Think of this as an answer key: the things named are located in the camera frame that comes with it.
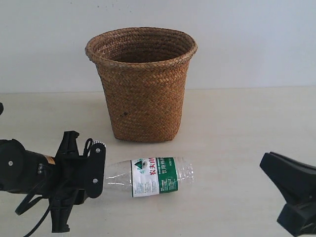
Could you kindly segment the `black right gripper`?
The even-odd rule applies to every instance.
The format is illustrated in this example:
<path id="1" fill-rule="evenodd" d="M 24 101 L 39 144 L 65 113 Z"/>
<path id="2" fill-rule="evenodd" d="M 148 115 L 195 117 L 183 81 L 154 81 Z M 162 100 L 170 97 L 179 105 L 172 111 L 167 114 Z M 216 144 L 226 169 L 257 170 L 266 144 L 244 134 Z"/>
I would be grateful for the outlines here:
<path id="1" fill-rule="evenodd" d="M 284 155 L 264 153 L 259 167 L 282 194 L 277 223 L 293 237 L 316 235 L 316 168 Z"/>

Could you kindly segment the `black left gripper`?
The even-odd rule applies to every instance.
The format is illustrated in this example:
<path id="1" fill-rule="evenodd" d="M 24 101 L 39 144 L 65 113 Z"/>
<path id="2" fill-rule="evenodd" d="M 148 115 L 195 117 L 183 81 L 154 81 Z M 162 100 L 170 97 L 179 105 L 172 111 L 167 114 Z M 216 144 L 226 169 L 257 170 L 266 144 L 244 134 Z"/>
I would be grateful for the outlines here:
<path id="1" fill-rule="evenodd" d="M 78 137 L 74 130 L 64 131 L 56 155 L 39 154 L 37 161 L 37 195 L 50 199 L 52 233 L 68 233 L 73 205 L 97 198 L 103 192 L 106 145 L 88 139 L 80 155 Z"/>

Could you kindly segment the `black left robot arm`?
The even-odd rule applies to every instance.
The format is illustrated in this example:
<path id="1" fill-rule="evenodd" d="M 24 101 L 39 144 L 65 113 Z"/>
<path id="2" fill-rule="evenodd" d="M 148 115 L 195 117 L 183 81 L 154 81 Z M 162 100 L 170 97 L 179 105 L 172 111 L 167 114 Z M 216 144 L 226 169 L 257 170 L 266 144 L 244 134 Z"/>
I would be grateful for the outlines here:
<path id="1" fill-rule="evenodd" d="M 65 131 L 55 156 L 26 150 L 15 139 L 0 141 L 0 190 L 25 197 L 15 209 L 22 215 L 42 199 L 49 202 L 31 236 L 50 215 L 52 233 L 68 233 L 72 208 L 103 191 L 106 145 L 87 139 L 83 153 L 77 146 L 79 133 Z"/>

